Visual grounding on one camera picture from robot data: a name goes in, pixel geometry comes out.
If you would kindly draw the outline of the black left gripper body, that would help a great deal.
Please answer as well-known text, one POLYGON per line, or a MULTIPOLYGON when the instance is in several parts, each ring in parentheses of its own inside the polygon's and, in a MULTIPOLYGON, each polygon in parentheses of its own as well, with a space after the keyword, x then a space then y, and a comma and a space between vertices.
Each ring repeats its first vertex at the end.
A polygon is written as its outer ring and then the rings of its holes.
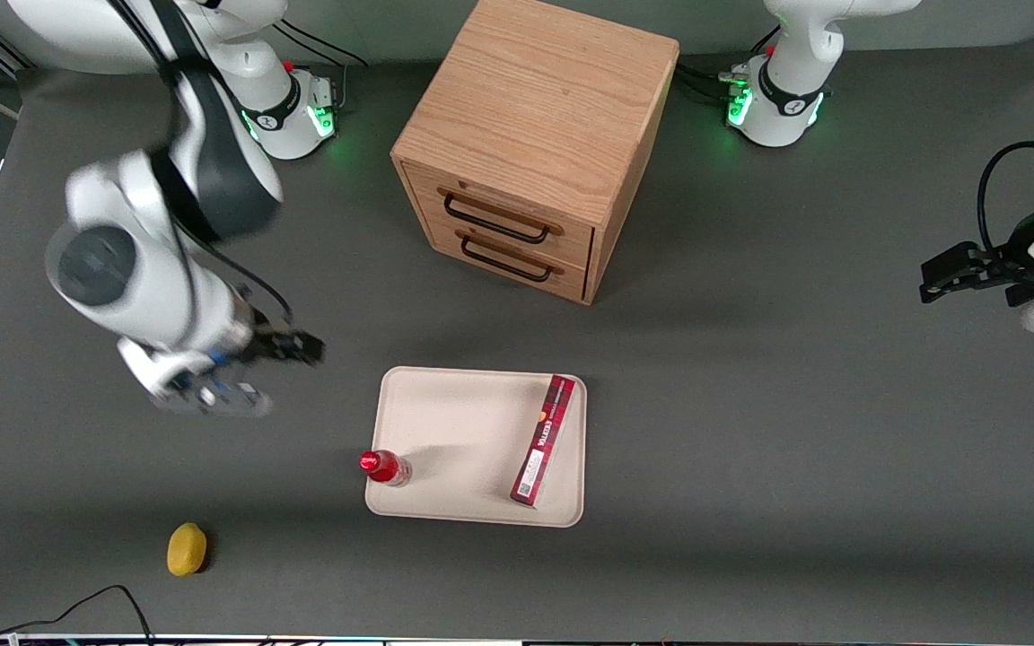
POLYGON ((1034 212, 1022 218, 1004 244, 995 246, 984 210, 982 244, 992 258, 987 266, 989 277, 997 285, 1008 286, 1004 291, 1008 306, 1018 308, 1034 300, 1034 257, 1029 253, 1030 246, 1034 244, 1034 212))

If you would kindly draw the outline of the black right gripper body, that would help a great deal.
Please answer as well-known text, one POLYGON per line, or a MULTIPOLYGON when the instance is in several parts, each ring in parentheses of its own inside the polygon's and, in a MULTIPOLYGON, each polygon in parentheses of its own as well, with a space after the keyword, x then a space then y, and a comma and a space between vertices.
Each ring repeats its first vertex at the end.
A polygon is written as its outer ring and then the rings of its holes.
POLYGON ((295 359, 292 329, 272 324, 255 308, 236 310, 233 313, 235 334, 241 340, 235 343, 232 364, 250 364, 258 361, 287 362, 295 359))

